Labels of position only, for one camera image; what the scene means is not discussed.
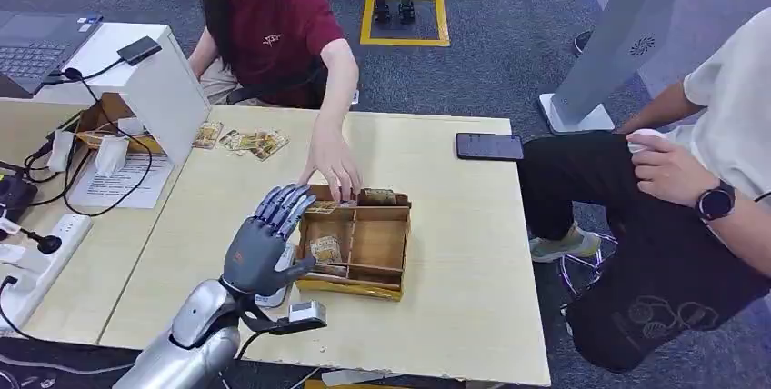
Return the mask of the person's left hand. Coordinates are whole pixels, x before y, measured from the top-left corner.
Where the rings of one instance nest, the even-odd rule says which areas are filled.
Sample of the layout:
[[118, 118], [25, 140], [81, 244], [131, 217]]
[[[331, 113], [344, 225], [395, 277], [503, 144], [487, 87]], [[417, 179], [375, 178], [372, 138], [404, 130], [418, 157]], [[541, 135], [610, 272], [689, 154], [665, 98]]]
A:
[[361, 176], [349, 145], [339, 129], [314, 130], [305, 169], [298, 183], [307, 184], [316, 172], [325, 178], [330, 195], [337, 202], [350, 201], [361, 191]]
[[694, 207], [706, 191], [719, 187], [718, 178], [683, 146], [664, 137], [632, 133], [626, 137], [643, 149], [632, 154], [640, 191], [659, 200]]

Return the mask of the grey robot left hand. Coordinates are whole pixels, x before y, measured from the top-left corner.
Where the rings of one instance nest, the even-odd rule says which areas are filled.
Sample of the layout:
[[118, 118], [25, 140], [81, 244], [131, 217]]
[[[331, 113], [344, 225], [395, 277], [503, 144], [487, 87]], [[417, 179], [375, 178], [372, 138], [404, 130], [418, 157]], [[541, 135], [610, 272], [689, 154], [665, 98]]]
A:
[[310, 255], [278, 269], [291, 234], [315, 201], [309, 185], [276, 186], [248, 216], [229, 245], [220, 283], [236, 299], [270, 296], [308, 274], [316, 265]]

